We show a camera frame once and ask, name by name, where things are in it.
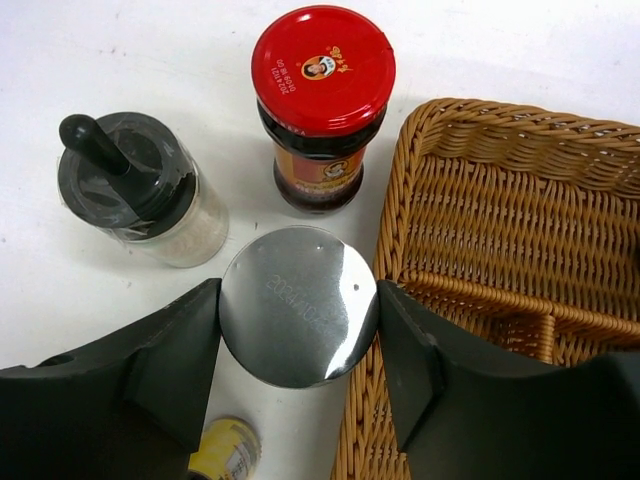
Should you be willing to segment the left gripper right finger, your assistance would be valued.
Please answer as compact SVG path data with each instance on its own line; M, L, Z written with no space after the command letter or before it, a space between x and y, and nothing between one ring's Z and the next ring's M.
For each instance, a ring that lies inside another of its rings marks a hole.
M635 479L639 356L556 367L377 284L398 448L414 479Z

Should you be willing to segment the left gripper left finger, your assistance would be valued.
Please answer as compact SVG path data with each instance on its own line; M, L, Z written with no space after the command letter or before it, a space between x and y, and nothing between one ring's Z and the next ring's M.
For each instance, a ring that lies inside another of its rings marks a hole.
M1 372L4 479L187 479L220 344L221 282L35 367Z

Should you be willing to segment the silver lid blue label jar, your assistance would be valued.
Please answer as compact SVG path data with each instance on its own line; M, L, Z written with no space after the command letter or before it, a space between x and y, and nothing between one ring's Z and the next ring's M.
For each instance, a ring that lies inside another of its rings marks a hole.
M258 380L307 389L349 373L378 324L377 285L367 261L331 232L295 225L247 244L222 283L225 344Z

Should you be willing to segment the red lid chili sauce jar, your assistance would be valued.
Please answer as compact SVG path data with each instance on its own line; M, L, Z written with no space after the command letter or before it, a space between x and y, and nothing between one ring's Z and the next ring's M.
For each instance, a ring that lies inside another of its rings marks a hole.
M355 197L395 76L385 34L350 9L306 6L265 29L251 78L275 148L274 181L290 205L323 214Z

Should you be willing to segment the cork top yellow label bottle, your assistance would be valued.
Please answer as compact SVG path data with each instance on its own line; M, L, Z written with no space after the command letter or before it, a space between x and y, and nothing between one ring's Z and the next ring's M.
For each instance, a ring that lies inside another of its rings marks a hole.
M249 480L260 458L261 443L253 427L238 417L220 417L205 428L186 478Z

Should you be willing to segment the brown wicker divided basket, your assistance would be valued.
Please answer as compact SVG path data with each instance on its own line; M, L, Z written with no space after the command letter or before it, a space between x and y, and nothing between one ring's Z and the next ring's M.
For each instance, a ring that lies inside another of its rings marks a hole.
M639 356L639 130L443 98L396 144L374 273L461 329L571 368ZM351 375L332 475L414 479L379 332Z

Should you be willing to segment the black lid shaker jar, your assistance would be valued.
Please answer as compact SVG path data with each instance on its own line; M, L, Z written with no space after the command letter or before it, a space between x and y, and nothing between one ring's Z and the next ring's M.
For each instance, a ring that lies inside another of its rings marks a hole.
M72 114L58 132L58 191L77 218L177 268L199 266L220 251L228 210L161 121L137 112Z

